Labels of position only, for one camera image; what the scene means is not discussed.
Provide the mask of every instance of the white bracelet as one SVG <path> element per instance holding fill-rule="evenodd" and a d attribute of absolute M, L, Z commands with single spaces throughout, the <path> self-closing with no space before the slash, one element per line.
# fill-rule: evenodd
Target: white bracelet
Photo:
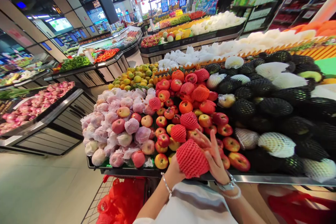
<path fill-rule="evenodd" d="M 240 196 L 242 195 L 241 189 L 240 189 L 239 186 L 237 186 L 237 185 L 236 185 L 236 187 L 238 188 L 238 193 L 237 193 L 237 195 L 235 195 L 235 196 L 227 196 L 227 195 L 225 195 L 225 194 L 222 194 L 223 197 L 224 197 L 224 198 L 229 198 L 229 199 L 231 199 L 231 200 L 233 200 L 233 199 L 235 200 L 235 199 L 240 198 Z"/>
<path fill-rule="evenodd" d="M 167 190 L 168 190 L 168 192 L 169 192 L 169 199 L 170 199 L 170 197 L 172 196 L 172 191 L 169 189 L 169 187 L 168 187 L 168 185 L 167 185 L 167 182 L 166 182 L 166 179 L 164 178 L 164 177 L 165 177 L 165 174 L 164 174 L 164 173 L 161 173 L 161 175 L 162 175 L 164 184 L 166 185 L 166 188 L 167 188 Z"/>

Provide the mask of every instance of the wristwatch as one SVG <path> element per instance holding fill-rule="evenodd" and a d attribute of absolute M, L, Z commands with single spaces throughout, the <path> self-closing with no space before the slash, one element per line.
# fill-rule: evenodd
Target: wristwatch
<path fill-rule="evenodd" d="M 219 189 L 222 190 L 222 191 L 233 190 L 235 185 L 236 185 L 235 178 L 228 171 L 226 171 L 226 173 L 230 178 L 230 182 L 228 184 L 223 185 L 223 184 L 219 183 L 217 180 L 215 181 L 216 184 L 218 185 Z"/>

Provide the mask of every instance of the woman's right hand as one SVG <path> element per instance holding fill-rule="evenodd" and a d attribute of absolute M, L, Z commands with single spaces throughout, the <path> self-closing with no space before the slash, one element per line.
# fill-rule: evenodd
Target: woman's right hand
<path fill-rule="evenodd" d="M 196 129 L 196 132 L 199 135 L 199 141 L 205 147 L 205 157 L 209 162 L 210 173 L 220 184 L 228 184 L 230 182 L 230 178 L 224 169 L 223 162 L 221 160 L 218 144 L 216 140 L 215 131 L 211 130 L 210 132 L 210 140 L 207 138 L 202 132 Z"/>

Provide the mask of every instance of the digital price display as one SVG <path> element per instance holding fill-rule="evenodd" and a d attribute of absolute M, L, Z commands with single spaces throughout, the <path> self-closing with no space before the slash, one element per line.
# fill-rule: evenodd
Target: digital price display
<path fill-rule="evenodd" d="M 168 11 L 168 0 L 161 0 L 161 8 L 162 12 Z"/>

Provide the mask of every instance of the hand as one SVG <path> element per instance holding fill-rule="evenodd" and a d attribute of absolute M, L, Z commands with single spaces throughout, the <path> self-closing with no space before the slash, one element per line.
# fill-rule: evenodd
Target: hand
<path fill-rule="evenodd" d="M 209 162 L 210 173 L 219 183 L 228 184 L 230 182 L 230 178 L 224 169 L 223 162 L 219 155 L 215 131 L 211 130 L 210 132 L 211 141 L 198 129 L 196 129 L 196 132 L 199 135 L 196 142 L 201 142 L 203 146 L 206 146 L 204 149 L 205 157 Z"/>
<path fill-rule="evenodd" d="M 171 162 L 164 177 L 170 190 L 173 189 L 174 185 L 180 183 L 183 179 L 185 179 L 186 176 L 180 170 L 179 164 L 176 159 L 176 154 L 171 158 Z"/>

